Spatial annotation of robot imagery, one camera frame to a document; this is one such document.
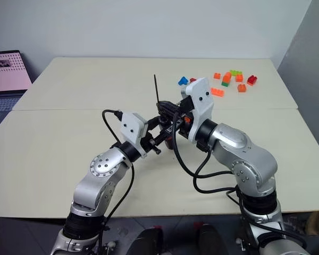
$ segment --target black antenna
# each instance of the black antenna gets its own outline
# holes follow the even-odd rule
[[[160,103],[160,100],[158,99],[158,89],[157,89],[157,81],[156,81],[156,75],[155,75],[155,74],[154,74],[154,81],[155,81],[155,89],[156,89],[157,102]]]

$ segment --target laptop screen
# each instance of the laptop screen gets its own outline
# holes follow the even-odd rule
[[[0,52],[0,91],[27,90],[31,85],[20,52]]]

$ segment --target white table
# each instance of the white table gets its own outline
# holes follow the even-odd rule
[[[213,79],[215,72],[243,71],[245,83],[254,74],[257,83],[238,93],[234,78],[228,88]],[[177,82],[182,76],[208,77],[211,87],[224,89],[214,97],[215,109],[296,109],[291,94],[269,59],[170,58],[55,58],[14,110],[133,109],[155,110],[153,74],[161,100],[181,100]]]
[[[119,123],[109,118],[114,128]],[[282,210],[319,210],[319,146],[295,109],[215,110],[213,120],[245,131],[278,162],[277,192]],[[69,213],[75,185],[92,158],[114,142],[99,110],[21,110],[0,125],[0,216],[59,218]],[[115,216],[238,213],[225,194],[200,194],[172,151],[151,152],[135,162],[136,178]],[[183,159],[191,168],[206,156],[183,138]],[[225,170],[211,158],[204,172]],[[118,184],[110,208],[125,192],[130,171]],[[233,176],[201,180],[202,188],[234,186]]]

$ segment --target laptop keyboard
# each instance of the laptop keyboard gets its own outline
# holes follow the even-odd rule
[[[0,98],[0,112],[10,111],[20,98]]]

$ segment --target laptop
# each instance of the laptop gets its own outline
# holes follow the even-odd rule
[[[0,52],[0,123],[31,85],[20,52]]]

